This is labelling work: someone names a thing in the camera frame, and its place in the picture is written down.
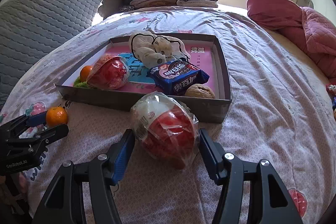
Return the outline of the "left hand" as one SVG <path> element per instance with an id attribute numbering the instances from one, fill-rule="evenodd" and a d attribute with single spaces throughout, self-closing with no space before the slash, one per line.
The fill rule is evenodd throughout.
<path id="1" fill-rule="evenodd" d="M 21 193 L 23 194 L 27 193 L 28 182 L 27 182 L 25 175 L 22 172 L 18 174 L 18 185 L 19 185 L 19 190 Z"/>

